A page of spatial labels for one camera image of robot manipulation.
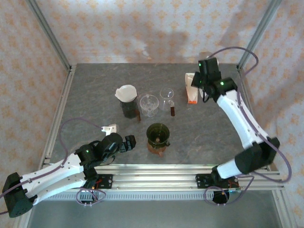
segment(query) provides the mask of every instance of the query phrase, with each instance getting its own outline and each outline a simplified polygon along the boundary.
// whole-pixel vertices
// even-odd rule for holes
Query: patterned wallpaper
[[[67,72],[26,1],[0,1],[0,188],[32,172],[44,149]],[[0,210],[5,211],[4,200]],[[1,227],[13,219],[2,215]]]
[[[250,102],[260,124],[281,142],[293,168],[286,185],[299,226],[304,227],[304,1],[282,1],[255,53],[260,64],[248,75]],[[250,67],[253,59],[247,64]],[[287,174],[276,157],[277,168]]]
[[[38,0],[71,64],[196,62],[247,46],[270,0]],[[237,63],[243,52],[225,52]]]

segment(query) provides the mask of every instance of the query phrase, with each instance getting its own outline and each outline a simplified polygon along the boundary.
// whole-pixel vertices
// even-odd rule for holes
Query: robotic arm
[[[234,159],[214,167],[206,182],[209,185],[218,186],[225,179],[248,174],[270,165],[275,158],[276,151],[265,143],[259,134],[268,139],[276,148],[280,146],[279,140],[276,137],[268,136],[240,98],[241,106],[255,128],[259,130],[259,134],[250,126],[240,110],[237,85],[230,77],[222,79],[216,58],[199,61],[199,67],[200,72],[195,72],[191,86],[203,89],[209,98],[212,98],[223,109],[236,129],[244,148],[244,151],[236,155]]]
[[[95,166],[106,162],[108,158],[114,158],[117,153],[132,150],[136,145],[133,135],[122,137],[116,133],[116,125],[102,127],[106,136],[102,141],[94,141],[81,146],[75,153],[68,156],[64,165],[63,160],[50,165],[39,171],[19,176],[16,172],[6,179],[2,192],[20,184],[25,183],[4,196],[4,200],[11,218],[28,212],[34,205],[42,200],[72,188],[92,188],[98,174]],[[56,167],[58,170],[49,173]]]

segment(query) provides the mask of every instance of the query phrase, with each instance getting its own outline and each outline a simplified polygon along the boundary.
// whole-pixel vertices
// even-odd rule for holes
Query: white clip
[[[111,133],[116,133],[117,132],[117,125],[116,124],[112,124],[109,125],[108,127],[102,127],[101,131],[105,132],[105,135],[110,135]]]

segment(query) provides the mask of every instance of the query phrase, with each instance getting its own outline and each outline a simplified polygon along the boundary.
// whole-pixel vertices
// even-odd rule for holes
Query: purple cable
[[[239,175],[239,176],[237,176],[237,177],[238,177],[238,178],[247,178],[247,177],[251,177],[251,180],[249,181],[249,183],[248,183],[248,185],[246,186],[246,188],[244,189],[244,191],[242,191],[241,194],[240,194],[234,201],[229,202],[229,203],[224,203],[224,204],[214,204],[214,203],[209,202],[209,201],[207,200],[207,196],[206,196],[206,193],[207,193],[207,191],[208,191],[209,189],[218,189],[218,190],[222,191],[222,192],[224,193],[224,195],[226,196],[226,199],[227,199],[227,201],[228,201],[227,194],[226,194],[226,192],[225,192],[222,188],[217,187],[217,186],[210,186],[210,187],[208,187],[208,188],[205,189],[204,194],[203,194],[205,202],[208,203],[208,204],[210,204],[210,205],[212,205],[212,206],[220,206],[220,205],[221,205],[221,206],[225,206],[225,205],[227,205],[227,204],[232,204],[232,203],[235,203],[235,202],[237,202],[238,200],[240,200],[240,199],[243,197],[243,195],[246,193],[246,191],[248,190],[249,186],[251,185],[251,183],[253,182],[253,180],[254,180],[255,177],[252,176],[252,175],[248,175],[248,176]]]
[[[19,184],[16,184],[15,186],[11,187],[10,189],[7,189],[4,193],[2,193],[2,194],[0,195],[0,199],[1,199],[2,197],[4,197],[6,194],[8,194],[9,192],[13,191],[15,188],[17,188],[17,187],[19,187],[19,186],[21,186],[21,185],[23,185],[23,184],[32,182],[32,181],[34,181],[34,180],[37,180],[37,179],[39,179],[39,178],[48,176],[48,175],[50,175],[50,174],[56,172],[57,170],[59,170],[59,169],[66,163],[67,158],[68,158],[68,149],[67,149],[66,145],[65,145],[65,144],[63,143],[63,141],[62,141],[61,132],[62,132],[62,129],[63,129],[64,125],[65,125],[66,123],[72,121],[72,120],[82,120],[82,121],[84,121],[84,122],[87,122],[88,124],[93,125],[94,127],[97,127],[97,128],[100,128],[100,129],[101,129],[100,126],[98,126],[98,125],[92,123],[91,121],[89,121],[89,120],[87,120],[87,119],[85,119],[85,118],[82,118],[82,117],[76,117],[76,118],[72,118],[72,119],[69,119],[69,120],[65,121],[65,122],[60,126],[60,128],[59,128],[59,136],[58,136],[58,137],[59,137],[60,144],[61,144],[61,146],[63,147],[63,149],[64,149],[64,151],[65,151],[65,158],[63,159],[62,163],[61,163],[59,166],[57,166],[55,169],[53,169],[53,170],[51,170],[51,171],[49,171],[49,172],[46,172],[46,173],[44,173],[44,174],[41,174],[41,175],[36,176],[36,177],[34,177],[34,178],[31,178],[30,180],[25,180],[24,182],[21,182],[21,183],[19,183]],[[4,214],[6,214],[6,213],[8,213],[8,211],[0,212],[0,215],[4,215]]]
[[[257,57],[257,55],[255,53],[253,53],[252,51],[250,51],[250,50],[248,50],[247,48],[244,48],[244,47],[226,47],[226,48],[223,48],[223,49],[221,49],[219,51],[214,52],[208,58],[211,58],[211,57],[215,56],[217,53],[225,51],[225,50],[228,50],[228,49],[241,49],[241,50],[244,50],[244,51],[250,53],[251,55],[253,55],[253,57],[256,59],[256,63],[249,70],[247,70],[243,74],[243,76],[241,76],[241,79],[240,79],[239,85],[238,85],[238,90],[237,90],[237,98],[238,98],[237,99],[237,103],[240,106],[240,110],[241,110],[243,116],[245,117],[245,119],[249,123],[249,125],[252,127],[252,129],[255,131],[255,133],[283,158],[283,160],[286,163],[287,168],[288,168],[288,176],[287,176],[286,180],[275,180],[275,179],[272,179],[270,177],[265,176],[264,174],[261,174],[261,173],[255,172],[255,171],[253,173],[255,173],[255,174],[257,174],[257,175],[259,175],[259,176],[261,176],[261,177],[263,177],[263,178],[265,178],[267,180],[276,182],[276,183],[286,183],[286,182],[290,181],[290,179],[292,177],[292,169],[291,169],[289,161],[287,160],[287,158],[285,157],[285,155],[278,148],[276,148],[271,142],[269,142],[265,137],[263,137],[261,135],[261,133],[258,131],[258,129],[250,121],[249,117],[245,113],[245,110],[244,110],[244,108],[242,107],[242,104],[241,104],[241,99],[240,98],[241,98],[241,90],[242,90],[242,86],[241,85],[242,85],[242,82],[243,82],[243,78],[258,65],[258,57]]]
[[[84,206],[87,205],[86,203],[82,203],[82,202],[78,199],[78,195],[81,193],[81,191],[88,191],[88,192],[90,192],[91,195],[94,197],[95,200],[93,201],[93,203],[91,203],[91,202],[89,203],[90,206],[92,206],[92,205],[94,205],[94,204],[97,204],[97,203],[100,203],[100,202],[103,201],[103,199],[106,197],[106,193],[105,193],[104,191],[99,190],[99,189],[86,189],[86,188],[82,188],[82,187],[77,188],[77,189],[80,189],[80,191],[77,192],[77,194],[76,194],[76,201],[77,201],[77,203],[80,204],[80,205],[84,205]],[[100,193],[102,193],[104,196],[103,196],[101,199],[98,199],[97,196],[94,195],[94,193],[93,193],[94,191],[100,192]]]

